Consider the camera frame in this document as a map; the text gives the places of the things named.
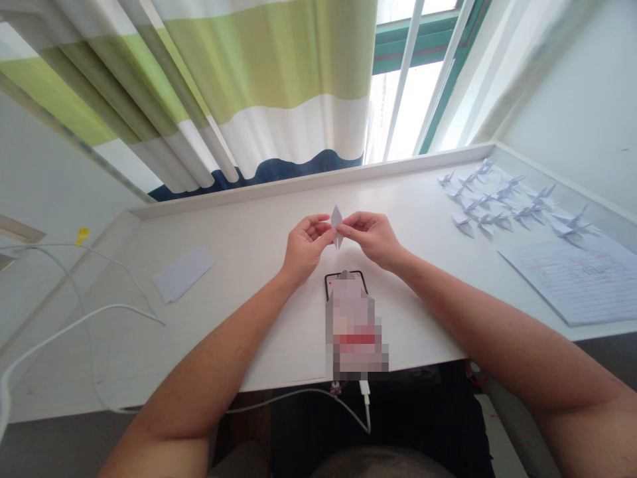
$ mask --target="notebook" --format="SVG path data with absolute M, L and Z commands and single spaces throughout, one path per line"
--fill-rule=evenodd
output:
M 605 236 L 500 250 L 568 325 L 637 319 L 637 256 Z

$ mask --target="window frame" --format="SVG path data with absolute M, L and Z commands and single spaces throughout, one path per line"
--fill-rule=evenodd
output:
M 453 10 L 429 13 L 421 17 L 410 68 L 440 62 L 444 59 L 453 29 L 458 21 L 462 2 L 463 0 L 458 0 Z M 438 124 L 449 103 L 453 88 L 469 56 L 490 4 L 491 0 L 475 0 L 420 154 L 426 154 L 431 146 Z M 400 70 L 410 21 L 411 19 L 397 20 L 376 26 L 372 75 Z

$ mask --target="desk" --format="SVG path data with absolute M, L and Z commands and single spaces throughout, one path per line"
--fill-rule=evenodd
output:
M 96 344 L 96 376 L 104 398 L 119 407 L 143 404 L 197 342 L 278 271 L 290 229 L 305 215 L 330 213 L 334 204 L 344 215 L 359 209 L 387 214 L 400 242 L 414 254 L 525 311 L 568 339 L 637 331 L 637 321 L 569 328 L 498 254 L 499 248 L 555 239 L 548 226 L 537 224 L 526 230 L 515 223 L 514 233 L 497 230 L 492 239 L 475 226 L 476 238 L 455 228 L 451 214 L 461 207 L 445 195 L 437 175 L 453 170 L 456 176 L 468 175 L 493 148 L 501 157 L 498 164 L 501 162 L 503 169 L 517 168 L 512 171 L 517 174 L 520 168 L 530 168 L 525 163 L 512 163 L 517 159 L 493 143 L 481 148 L 468 149 L 470 155 L 452 151 L 446 156 L 389 165 L 386 171 L 394 173 L 389 176 L 378 175 L 374 171 L 379 170 L 373 167 L 328 173 L 333 185 L 318 189 L 314 188 L 325 184 L 321 182 L 323 175 L 304 179 L 298 191 L 285 194 L 277 185 L 267 185 L 258 190 L 262 196 L 258 199 L 212 207 L 201 206 L 201 201 L 207 199 L 189 200 L 190 206 L 181 212 L 166 209 L 169 215 L 157 212 L 158 207 L 163 207 L 161 204 L 152 206 L 150 214 L 146 209 L 141 214 L 135 211 L 147 218 L 137 225 L 132 239 L 116 258 L 133 269 L 168 325 L 161 327 L 127 311 L 108 311 L 90 321 Z M 441 161 L 449 165 L 427 169 Z M 370 176 L 370 171 L 378 177 Z M 534 178 L 544 181 L 545 186 L 551 184 L 547 177 L 536 174 Z M 495 189 L 499 179 L 499 173 L 491 174 L 486 189 Z M 576 204 L 582 199 L 577 194 L 560 185 L 554 197 Z M 593 222 L 597 222 L 596 207 L 591 207 Z M 165 305 L 150 277 L 195 246 L 209 251 L 216 261 L 214 267 L 183 298 Z M 390 370 L 465 357 L 455 340 L 402 281 L 369 261 L 357 244 L 345 239 L 340 251 L 328 247 L 323 252 L 317 270 L 286 304 L 246 376 L 243 391 L 325 380 L 323 277 L 343 269 L 362 270 L 365 275 L 382 317 Z M 143 297 L 125 272 L 113 265 L 105 269 L 86 296 L 89 309 L 109 303 L 145 307 Z M 69 321 L 77 318 L 79 312 L 75 311 Z M 13 395 L 12 421 L 101 410 L 90 383 L 88 342 L 82 328 L 43 350 L 14 387 Z

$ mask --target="curtain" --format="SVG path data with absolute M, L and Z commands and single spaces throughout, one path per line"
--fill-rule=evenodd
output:
M 0 0 L 0 15 L 0 72 L 170 193 L 362 156 L 375 1 Z

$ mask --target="white wall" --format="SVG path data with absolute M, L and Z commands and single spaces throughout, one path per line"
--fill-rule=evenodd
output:
M 75 242 L 81 227 L 90 245 L 125 208 L 142 201 L 0 92 L 0 212 L 47 234 L 42 242 Z M 75 248 L 52 250 L 72 266 Z M 0 347 L 64 273 L 39 251 L 25 252 L 0 273 Z
M 637 2 L 610 0 L 502 141 L 637 214 Z

